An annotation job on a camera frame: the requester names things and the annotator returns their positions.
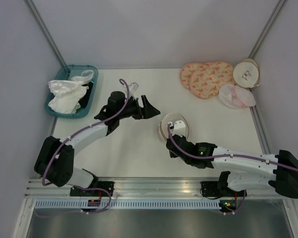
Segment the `round mesh laundry bag glasses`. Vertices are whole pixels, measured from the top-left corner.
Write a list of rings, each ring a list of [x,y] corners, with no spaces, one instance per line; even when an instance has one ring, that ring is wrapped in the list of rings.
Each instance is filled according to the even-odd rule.
[[[169,138],[168,126],[170,126],[171,135],[185,136],[188,139],[189,125],[184,116],[179,113],[166,114],[158,125],[158,138],[161,142],[166,143]]]

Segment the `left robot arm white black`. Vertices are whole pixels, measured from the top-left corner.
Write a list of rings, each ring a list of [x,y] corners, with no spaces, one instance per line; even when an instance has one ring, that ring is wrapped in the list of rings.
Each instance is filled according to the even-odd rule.
[[[143,104],[140,106],[137,98],[114,91],[94,117],[93,124],[68,137],[47,137],[34,165],[34,171],[42,177],[42,184],[57,187],[68,184],[80,188],[87,196],[94,196],[98,192],[98,178],[85,169],[76,168],[75,157],[94,141],[111,134],[119,126],[120,120],[129,117],[150,119],[160,114],[145,95],[141,96],[141,100]]]

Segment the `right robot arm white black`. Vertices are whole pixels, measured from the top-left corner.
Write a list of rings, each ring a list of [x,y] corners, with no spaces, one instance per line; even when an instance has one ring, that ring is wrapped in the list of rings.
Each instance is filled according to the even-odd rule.
[[[171,158],[179,157],[192,167],[220,170],[217,191],[223,196],[273,189],[278,195],[298,199],[298,160],[289,151],[252,155],[207,142],[193,144],[179,135],[169,137],[166,147]]]

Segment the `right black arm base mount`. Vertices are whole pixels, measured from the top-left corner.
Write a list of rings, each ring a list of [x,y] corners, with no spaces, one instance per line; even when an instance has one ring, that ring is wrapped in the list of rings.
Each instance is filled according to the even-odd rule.
[[[215,200],[222,197],[229,196],[227,192],[221,191],[218,188],[217,181],[202,181],[200,182],[200,194],[207,199]]]

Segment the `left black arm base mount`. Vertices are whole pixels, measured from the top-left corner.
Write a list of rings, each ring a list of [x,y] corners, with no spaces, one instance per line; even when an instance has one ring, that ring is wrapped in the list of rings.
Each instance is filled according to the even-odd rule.
[[[109,197],[113,195],[115,183],[113,181],[98,181],[91,185],[90,190],[72,187],[71,197]]]

